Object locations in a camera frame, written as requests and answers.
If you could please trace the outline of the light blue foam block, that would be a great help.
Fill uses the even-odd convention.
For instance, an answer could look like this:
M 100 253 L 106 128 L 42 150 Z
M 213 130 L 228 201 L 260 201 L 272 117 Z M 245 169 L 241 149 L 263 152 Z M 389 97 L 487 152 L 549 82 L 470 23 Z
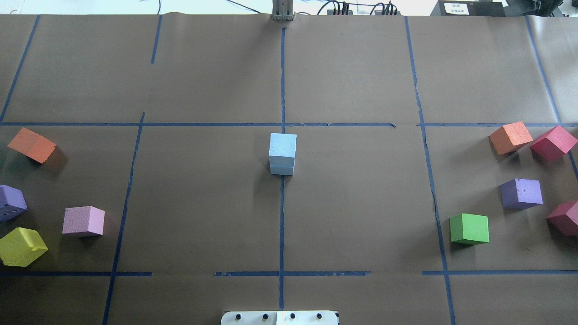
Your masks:
M 293 165 L 269 165 L 269 169 L 273 175 L 291 176 L 294 174 Z
M 293 167 L 297 152 L 297 135 L 272 132 L 269 142 L 269 164 Z

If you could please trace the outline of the green foam block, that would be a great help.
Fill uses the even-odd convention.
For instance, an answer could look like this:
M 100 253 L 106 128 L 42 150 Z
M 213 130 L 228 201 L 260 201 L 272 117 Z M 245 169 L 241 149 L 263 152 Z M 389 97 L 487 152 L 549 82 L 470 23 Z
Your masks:
M 489 218 L 477 214 L 458 214 L 449 219 L 450 241 L 463 245 L 489 243 Z

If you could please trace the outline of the black labelled box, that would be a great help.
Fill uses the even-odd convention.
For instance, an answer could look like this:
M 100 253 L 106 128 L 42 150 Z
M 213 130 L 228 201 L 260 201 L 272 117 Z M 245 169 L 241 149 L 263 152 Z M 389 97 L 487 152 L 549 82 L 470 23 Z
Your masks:
M 430 16 L 504 17 L 501 2 L 489 0 L 438 0 Z

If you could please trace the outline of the pink foam block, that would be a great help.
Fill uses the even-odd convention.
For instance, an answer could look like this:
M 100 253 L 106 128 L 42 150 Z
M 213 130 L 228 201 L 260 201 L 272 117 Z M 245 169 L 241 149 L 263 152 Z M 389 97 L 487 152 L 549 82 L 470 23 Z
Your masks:
M 66 208 L 61 233 L 75 237 L 102 235 L 105 211 L 95 206 Z

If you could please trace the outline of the textured orange foam block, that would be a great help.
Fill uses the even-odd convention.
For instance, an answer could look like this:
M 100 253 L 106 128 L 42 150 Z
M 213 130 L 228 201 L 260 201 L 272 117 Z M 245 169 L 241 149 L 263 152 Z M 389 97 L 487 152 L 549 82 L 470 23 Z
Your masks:
M 523 121 L 499 127 L 489 135 L 489 139 L 499 155 L 516 152 L 533 142 L 533 137 Z

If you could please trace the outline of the purple foam block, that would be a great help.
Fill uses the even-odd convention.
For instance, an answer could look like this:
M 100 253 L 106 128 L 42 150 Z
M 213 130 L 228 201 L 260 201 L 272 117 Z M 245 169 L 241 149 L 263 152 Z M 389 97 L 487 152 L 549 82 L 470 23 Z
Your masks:
M 23 192 L 19 189 L 0 185 L 0 222 L 9 221 L 28 209 Z
M 502 206 L 508 209 L 528 209 L 543 204 L 539 180 L 515 178 L 499 187 Z

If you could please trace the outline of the smooth orange foam block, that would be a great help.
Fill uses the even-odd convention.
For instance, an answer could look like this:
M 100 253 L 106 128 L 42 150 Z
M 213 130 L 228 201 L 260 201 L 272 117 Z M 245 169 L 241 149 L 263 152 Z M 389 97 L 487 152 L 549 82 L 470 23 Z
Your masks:
M 27 128 L 21 128 L 8 144 L 8 148 L 43 164 L 56 150 L 56 144 Z

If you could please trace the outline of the red foam block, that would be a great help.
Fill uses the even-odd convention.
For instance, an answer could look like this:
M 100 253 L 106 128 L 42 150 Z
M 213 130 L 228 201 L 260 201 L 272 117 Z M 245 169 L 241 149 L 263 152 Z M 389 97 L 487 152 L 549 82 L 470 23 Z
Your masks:
M 577 138 L 557 125 L 539 136 L 530 149 L 543 160 L 553 162 L 568 154 L 577 142 Z
M 578 235 L 578 200 L 564 202 L 558 205 L 549 216 L 547 222 L 566 237 Z

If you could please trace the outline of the yellow foam block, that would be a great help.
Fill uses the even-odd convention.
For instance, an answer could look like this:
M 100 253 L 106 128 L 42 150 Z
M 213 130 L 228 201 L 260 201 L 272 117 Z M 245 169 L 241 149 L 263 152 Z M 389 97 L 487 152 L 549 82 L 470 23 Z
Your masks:
M 0 257 L 8 267 L 27 267 L 48 247 L 37 230 L 16 227 L 0 239 Z

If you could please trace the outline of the aluminium frame post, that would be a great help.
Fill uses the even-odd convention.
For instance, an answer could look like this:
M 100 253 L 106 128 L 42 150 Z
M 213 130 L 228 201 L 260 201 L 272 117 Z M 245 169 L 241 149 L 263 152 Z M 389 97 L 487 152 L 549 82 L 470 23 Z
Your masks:
M 293 0 L 272 0 L 272 20 L 273 21 L 293 21 L 294 19 Z

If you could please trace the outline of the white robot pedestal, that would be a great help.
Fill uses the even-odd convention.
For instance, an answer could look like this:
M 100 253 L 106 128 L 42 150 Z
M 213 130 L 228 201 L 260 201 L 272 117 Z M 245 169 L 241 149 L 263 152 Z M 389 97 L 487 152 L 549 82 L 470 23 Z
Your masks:
M 338 312 L 305 311 L 229 311 L 223 314 L 221 325 L 338 325 Z

